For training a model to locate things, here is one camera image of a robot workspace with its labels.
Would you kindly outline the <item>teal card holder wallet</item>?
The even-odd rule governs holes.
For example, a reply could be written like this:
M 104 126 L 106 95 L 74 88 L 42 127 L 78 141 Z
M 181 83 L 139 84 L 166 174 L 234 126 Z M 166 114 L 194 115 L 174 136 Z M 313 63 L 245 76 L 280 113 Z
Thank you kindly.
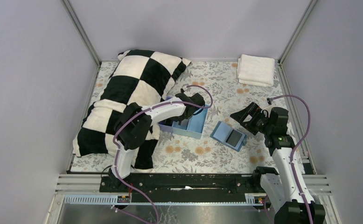
M 247 135 L 241 132 L 244 135 L 244 137 L 240 141 L 240 145 L 238 147 L 231 147 L 228 144 L 226 144 L 225 141 L 232 130 L 236 130 L 236 129 L 232 128 L 230 125 L 228 125 L 225 122 L 219 121 L 217 123 L 216 127 L 214 128 L 213 132 L 211 133 L 210 137 L 213 138 L 214 140 L 218 141 L 219 143 L 222 143 L 223 145 L 239 152 L 241 150 L 241 148 L 243 146 L 245 146 L 247 143 Z

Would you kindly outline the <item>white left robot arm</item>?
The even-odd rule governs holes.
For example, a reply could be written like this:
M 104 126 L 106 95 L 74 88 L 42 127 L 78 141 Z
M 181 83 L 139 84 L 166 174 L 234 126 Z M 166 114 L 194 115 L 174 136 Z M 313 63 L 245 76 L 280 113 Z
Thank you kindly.
M 112 141 L 116 146 L 116 155 L 111 173 L 125 183 L 124 179 L 131 173 L 134 151 L 142 148 L 153 125 L 167 119 L 183 121 L 191 118 L 199 109 L 206 108 L 204 98 L 199 93 L 191 97 L 178 93 L 154 105 L 128 105 L 114 125 Z

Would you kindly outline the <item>dark grey credit card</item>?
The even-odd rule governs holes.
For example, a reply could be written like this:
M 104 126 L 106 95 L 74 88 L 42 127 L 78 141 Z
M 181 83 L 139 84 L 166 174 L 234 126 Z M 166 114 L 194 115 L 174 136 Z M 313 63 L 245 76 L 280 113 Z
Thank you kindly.
M 238 147 L 243 137 L 244 135 L 241 132 L 237 130 L 232 130 L 229 136 L 227 137 L 225 143 L 231 147 Z

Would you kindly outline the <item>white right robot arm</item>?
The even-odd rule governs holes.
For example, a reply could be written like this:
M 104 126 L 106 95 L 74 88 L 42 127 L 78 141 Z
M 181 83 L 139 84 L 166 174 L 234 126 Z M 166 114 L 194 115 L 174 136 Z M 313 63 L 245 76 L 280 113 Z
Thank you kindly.
M 287 133 L 288 110 L 281 107 L 261 109 L 256 103 L 232 113 L 243 128 L 265 137 L 265 146 L 276 167 L 256 167 L 253 179 L 258 182 L 275 211 L 275 224 L 322 224 L 326 212 L 309 192 L 298 161 L 294 139 Z

